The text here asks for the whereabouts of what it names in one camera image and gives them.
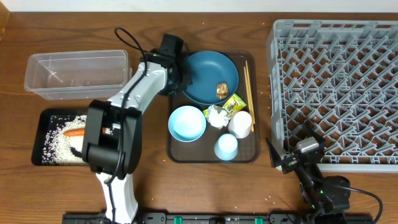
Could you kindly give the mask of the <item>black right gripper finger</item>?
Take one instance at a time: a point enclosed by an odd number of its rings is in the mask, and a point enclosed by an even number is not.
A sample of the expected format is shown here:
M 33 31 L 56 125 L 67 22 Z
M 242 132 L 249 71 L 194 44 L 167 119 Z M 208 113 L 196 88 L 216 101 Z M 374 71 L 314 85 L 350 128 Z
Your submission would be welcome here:
M 319 143 L 319 146 L 326 146 L 326 141 L 325 139 L 320 136 L 318 133 L 316 133 L 315 131 L 313 131 L 308 125 L 307 123 L 303 123 L 302 124 L 302 129 L 310 136 L 310 137 L 314 137 L 315 140 L 317 141 L 317 143 Z
M 266 138 L 267 147 L 269 150 L 269 155 L 271 159 L 271 166 L 276 168 L 282 165 L 282 158 L 279 153 L 276 151 L 275 147 L 272 145 L 271 141 Z

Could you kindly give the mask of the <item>dark blue plate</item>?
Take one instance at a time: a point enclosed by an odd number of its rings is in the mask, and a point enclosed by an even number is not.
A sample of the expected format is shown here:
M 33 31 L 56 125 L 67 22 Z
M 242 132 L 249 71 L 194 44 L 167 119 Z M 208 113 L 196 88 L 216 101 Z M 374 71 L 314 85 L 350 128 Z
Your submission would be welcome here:
M 191 54 L 187 60 L 192 84 L 183 91 L 185 96 L 200 105 L 219 105 L 227 99 L 216 95 L 217 85 L 226 83 L 230 97 L 238 89 L 239 73 L 233 61 L 215 51 L 200 51 Z

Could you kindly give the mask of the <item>brown food scrap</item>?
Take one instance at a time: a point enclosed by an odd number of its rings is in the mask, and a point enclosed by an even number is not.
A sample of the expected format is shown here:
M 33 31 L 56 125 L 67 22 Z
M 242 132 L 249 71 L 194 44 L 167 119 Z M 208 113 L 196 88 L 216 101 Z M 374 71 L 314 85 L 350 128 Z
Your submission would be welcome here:
M 216 86 L 216 96 L 218 99 L 223 100 L 229 95 L 229 87 L 226 82 L 221 82 Z

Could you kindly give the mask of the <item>light blue bowl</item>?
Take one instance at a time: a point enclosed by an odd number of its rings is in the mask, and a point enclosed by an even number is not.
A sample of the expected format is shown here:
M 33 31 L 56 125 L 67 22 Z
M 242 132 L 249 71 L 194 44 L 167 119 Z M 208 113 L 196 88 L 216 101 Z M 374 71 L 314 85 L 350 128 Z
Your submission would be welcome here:
M 171 136 L 180 142 L 199 139 L 206 129 L 206 119 L 194 106 L 181 106 L 169 116 L 168 129 Z

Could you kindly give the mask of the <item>orange carrot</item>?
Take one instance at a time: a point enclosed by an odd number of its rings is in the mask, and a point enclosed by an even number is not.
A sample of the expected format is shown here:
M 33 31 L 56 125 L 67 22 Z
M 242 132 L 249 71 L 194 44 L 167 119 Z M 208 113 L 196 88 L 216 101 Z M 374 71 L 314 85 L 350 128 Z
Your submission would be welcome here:
M 84 136 L 85 135 L 85 128 L 68 130 L 68 131 L 65 131 L 63 133 L 63 135 L 67 136 L 67 137 Z

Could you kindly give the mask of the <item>pile of white rice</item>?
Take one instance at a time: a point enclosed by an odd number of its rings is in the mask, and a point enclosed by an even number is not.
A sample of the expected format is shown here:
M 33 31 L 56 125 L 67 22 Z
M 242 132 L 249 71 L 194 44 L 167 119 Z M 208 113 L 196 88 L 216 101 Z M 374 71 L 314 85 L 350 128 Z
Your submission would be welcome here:
M 86 115 L 77 116 L 47 135 L 52 140 L 44 149 L 44 162 L 57 163 L 60 166 L 87 166 L 82 159 L 84 136 L 67 137 L 63 133 L 72 129 L 85 128 Z

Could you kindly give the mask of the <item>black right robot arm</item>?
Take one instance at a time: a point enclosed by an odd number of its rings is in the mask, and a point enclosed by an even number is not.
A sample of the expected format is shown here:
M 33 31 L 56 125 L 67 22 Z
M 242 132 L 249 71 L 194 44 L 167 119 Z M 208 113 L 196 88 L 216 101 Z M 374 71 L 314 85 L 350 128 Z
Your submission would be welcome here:
M 326 140 L 306 125 L 302 126 L 307 138 L 299 141 L 294 150 L 280 156 L 269 139 L 266 143 L 272 167 L 280 167 L 284 174 L 294 172 L 300 181 L 300 190 L 312 211 L 302 215 L 297 223 L 347 223 L 345 210 L 350 208 L 347 178 L 342 176 L 324 177 L 318 163 L 325 155 Z

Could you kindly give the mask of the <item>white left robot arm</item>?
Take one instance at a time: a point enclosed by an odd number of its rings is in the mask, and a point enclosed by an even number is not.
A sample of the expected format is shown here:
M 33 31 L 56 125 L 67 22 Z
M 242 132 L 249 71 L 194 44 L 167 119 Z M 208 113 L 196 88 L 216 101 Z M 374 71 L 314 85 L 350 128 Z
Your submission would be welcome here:
M 81 156 L 103 186 L 108 223 L 132 223 L 136 216 L 132 174 L 142 152 L 142 116 L 155 96 L 174 95 L 191 84 L 185 46 L 165 34 L 159 48 L 142 52 L 122 90 L 88 107 Z

